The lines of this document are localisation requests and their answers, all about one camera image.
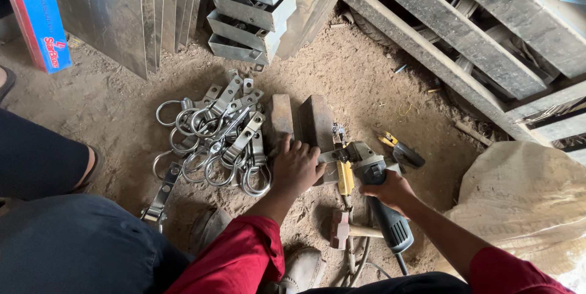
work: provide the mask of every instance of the dirt floor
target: dirt floor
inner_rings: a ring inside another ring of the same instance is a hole
[[[250,71],[250,64],[213,56],[203,38],[176,55],[165,53],[160,71],[148,81],[88,45],[72,49],[71,57],[73,67],[47,75],[33,68],[22,38],[0,46],[0,64],[18,75],[2,107],[101,149],[107,162],[90,193],[108,197],[134,215],[157,192],[159,183],[150,166],[155,156],[168,150],[170,128],[157,123],[158,105],[185,96],[201,100],[211,83],[226,86],[227,69]],[[393,73],[405,63],[405,71]],[[427,92],[438,87],[433,74],[406,52],[371,41],[359,28],[324,25],[314,42],[295,57],[275,59],[263,73],[251,72],[251,76],[255,87],[265,92],[264,101],[274,93],[286,93],[294,110],[311,94],[326,95],[348,141],[364,140],[377,153],[387,154],[376,135],[387,130],[414,148],[427,163],[420,170],[408,169],[404,176],[415,193],[439,211],[455,205],[460,180],[480,153],[476,141],[452,126],[456,119],[471,120],[450,106],[442,91]],[[238,187],[214,188],[182,180],[167,203],[164,233],[187,249],[190,228],[202,208],[216,205],[236,216],[256,200]],[[352,200],[355,222],[366,224],[365,200],[357,191]],[[329,248],[328,242],[331,211],[341,207],[336,187],[313,187],[295,202],[281,228],[286,255],[302,246],[324,253],[327,269],[322,286],[336,285],[347,270],[343,251]],[[432,270],[437,252],[414,224],[411,228],[415,243],[404,253],[408,269],[411,274]],[[362,238],[355,244],[356,260],[363,243]],[[391,276],[401,275],[383,239],[372,243],[369,260]],[[358,284],[383,278],[367,266]]]

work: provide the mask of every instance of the red sleeve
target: red sleeve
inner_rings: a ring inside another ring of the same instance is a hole
[[[473,294],[574,293],[544,274],[531,262],[521,260],[496,247],[481,249],[470,263]]]
[[[284,272],[277,223],[261,216],[238,216],[166,293],[254,294],[262,279],[279,281]]]

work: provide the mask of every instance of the dark pants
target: dark pants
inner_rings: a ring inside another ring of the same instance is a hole
[[[186,254],[113,201],[65,195],[87,162],[85,145],[0,109],[0,197],[29,200],[0,216],[2,293],[159,293],[188,266]],[[469,289],[433,272],[306,293],[444,292]]]

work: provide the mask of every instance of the hammer head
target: hammer head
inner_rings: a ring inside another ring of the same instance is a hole
[[[332,212],[332,228],[330,230],[330,247],[346,249],[346,239],[348,239],[349,232],[348,212],[334,209]]]

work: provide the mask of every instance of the grinder handle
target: grinder handle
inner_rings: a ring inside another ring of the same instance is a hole
[[[364,165],[353,171],[363,185],[381,185],[387,177],[385,173],[386,167],[385,161],[380,160],[377,163]],[[413,234],[405,217],[396,210],[384,205],[376,197],[368,197],[367,199],[391,252],[398,254],[411,246]]]

